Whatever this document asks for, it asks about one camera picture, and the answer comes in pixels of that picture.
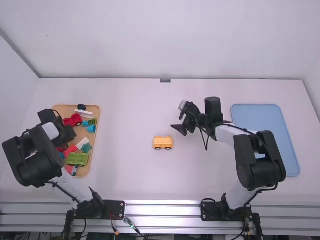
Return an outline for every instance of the metal frame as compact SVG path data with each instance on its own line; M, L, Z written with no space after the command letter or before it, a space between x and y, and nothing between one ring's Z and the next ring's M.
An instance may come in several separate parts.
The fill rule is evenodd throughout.
M125 215L143 234L237 235L240 222L203 222L200 201L127 200ZM71 204L63 202L0 202L0 232L62 232ZM252 205L261 216L265 235L320 236L320 204ZM74 220L71 231L82 232L85 222ZM115 221L120 233L135 233ZM87 220L86 232L112 233L110 220Z

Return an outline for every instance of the white wall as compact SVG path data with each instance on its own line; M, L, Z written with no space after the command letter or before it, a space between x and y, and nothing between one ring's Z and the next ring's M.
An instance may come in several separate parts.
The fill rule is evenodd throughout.
M42 77L300 79L318 0L10 0L0 28Z
M303 78L318 119L320 119L320 57L307 71Z
M39 78L0 36L0 143L21 134ZM8 160L0 147L0 179Z

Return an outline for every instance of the yellow toy car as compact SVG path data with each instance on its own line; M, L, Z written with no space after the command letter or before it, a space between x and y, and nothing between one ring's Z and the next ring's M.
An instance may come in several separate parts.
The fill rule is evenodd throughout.
M174 147L174 139L170 136L155 136L153 138L153 148L156 150L170 150Z

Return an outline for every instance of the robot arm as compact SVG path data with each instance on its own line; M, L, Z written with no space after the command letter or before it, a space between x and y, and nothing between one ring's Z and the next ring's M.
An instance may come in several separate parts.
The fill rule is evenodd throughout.
M248 131L224 121L220 98L205 99L205 114L193 102L188 101L182 101L179 110L179 119L182 120L185 115L184 121L171 127L184 136L199 128L201 134L205 132L208 138L226 143L235 151L239 181L231 191L222 196L228 209L243 208L257 193L275 190L278 183L286 179L286 169L273 133ZM264 157L257 159L258 154Z
M67 173L56 149L74 139L74 130L64 126L61 117L51 109L38 115L41 124L26 130L21 137L2 143L14 177L25 187L49 185L59 195L69 196L75 214L88 219L100 218L106 209L101 197L91 188L79 185Z

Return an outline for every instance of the wooden tray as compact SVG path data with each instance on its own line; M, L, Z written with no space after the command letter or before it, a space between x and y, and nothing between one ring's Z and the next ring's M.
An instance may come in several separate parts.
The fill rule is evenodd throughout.
M72 114L75 114L74 110L77 108L77 105L55 105L52 107L53 110L56 110L61 115L62 119L70 118ZM88 163L86 166L79 166L76 172L75 178L83 178L85 177L89 171L92 162L92 154L94 152L95 140L97 131L99 129L98 123L100 118L100 108L96 105L86 105L86 111L92 112L94 118L96 119L96 130L95 132L88 132L86 127L83 126L75 126L73 129L76 133L76 137L71 142L68 142L69 146L78 144L83 138L87 137L90 140L90 144L92 146L91 151L88 153ZM82 118L84 121L88 121L90 118Z

